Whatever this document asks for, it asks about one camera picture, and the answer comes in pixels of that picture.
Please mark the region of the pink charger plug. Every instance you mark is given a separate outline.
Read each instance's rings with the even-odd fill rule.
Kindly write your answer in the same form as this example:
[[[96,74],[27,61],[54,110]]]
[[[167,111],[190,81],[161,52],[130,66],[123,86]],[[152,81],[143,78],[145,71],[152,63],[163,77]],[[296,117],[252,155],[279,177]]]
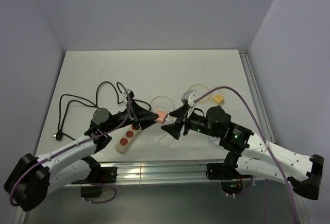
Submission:
[[[168,118],[167,112],[157,110],[155,113],[158,115],[158,118],[154,120],[155,122],[164,124],[167,121]]]

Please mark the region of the beige red power strip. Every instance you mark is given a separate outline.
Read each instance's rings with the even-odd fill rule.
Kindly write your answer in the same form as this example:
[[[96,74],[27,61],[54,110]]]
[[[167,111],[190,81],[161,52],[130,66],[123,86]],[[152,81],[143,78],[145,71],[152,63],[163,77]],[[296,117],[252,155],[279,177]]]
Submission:
[[[140,132],[142,131],[141,127],[136,128],[134,125],[131,125],[123,134],[123,136],[119,139],[119,141],[115,145],[116,152],[120,154],[124,154],[127,149],[131,146],[133,141],[138,137]]]

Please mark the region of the yellow charger plug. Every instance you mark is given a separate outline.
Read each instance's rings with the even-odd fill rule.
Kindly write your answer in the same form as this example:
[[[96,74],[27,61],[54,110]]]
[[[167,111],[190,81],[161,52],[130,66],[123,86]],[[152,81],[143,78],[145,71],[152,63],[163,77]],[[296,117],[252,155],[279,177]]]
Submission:
[[[221,103],[224,102],[224,97],[221,94],[217,94],[213,97],[213,100],[216,104],[220,105]]]

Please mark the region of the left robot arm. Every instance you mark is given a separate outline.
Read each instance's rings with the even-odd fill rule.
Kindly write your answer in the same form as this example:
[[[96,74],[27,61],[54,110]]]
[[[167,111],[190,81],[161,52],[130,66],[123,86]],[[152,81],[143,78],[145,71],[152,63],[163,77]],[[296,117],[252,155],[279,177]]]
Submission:
[[[101,165],[92,155],[110,143],[109,134],[126,126],[146,129],[158,117],[134,100],[116,114],[106,108],[96,109],[89,129],[78,139],[52,152],[36,157],[28,153],[19,159],[4,184],[10,204],[27,212],[67,184],[80,181],[100,185],[103,180]]]

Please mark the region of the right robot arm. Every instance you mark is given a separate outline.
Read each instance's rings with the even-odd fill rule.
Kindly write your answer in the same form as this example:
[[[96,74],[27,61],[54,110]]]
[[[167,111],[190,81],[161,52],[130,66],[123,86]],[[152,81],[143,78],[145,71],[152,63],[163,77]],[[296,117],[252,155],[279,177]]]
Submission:
[[[210,180],[233,180],[257,176],[285,184],[310,200],[319,198],[324,158],[318,154],[306,156],[277,144],[264,142],[252,130],[235,124],[220,107],[211,107],[206,115],[190,113],[182,106],[171,112],[176,120],[161,129],[176,140],[195,131],[219,139],[220,147],[227,150],[221,163],[207,164],[206,177]]]

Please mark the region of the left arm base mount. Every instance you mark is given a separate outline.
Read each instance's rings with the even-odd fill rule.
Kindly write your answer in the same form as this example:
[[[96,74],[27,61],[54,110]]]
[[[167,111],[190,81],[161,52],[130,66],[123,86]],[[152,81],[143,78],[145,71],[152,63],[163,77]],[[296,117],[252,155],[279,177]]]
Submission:
[[[117,195],[117,189],[111,185],[116,182],[117,168],[112,167],[106,169],[100,167],[98,169],[92,169],[86,179],[81,180],[81,184],[87,184],[88,186],[80,187],[80,195],[84,201],[101,204],[112,201]],[[105,193],[106,189],[110,189],[113,194],[106,200],[101,200],[102,193]]]

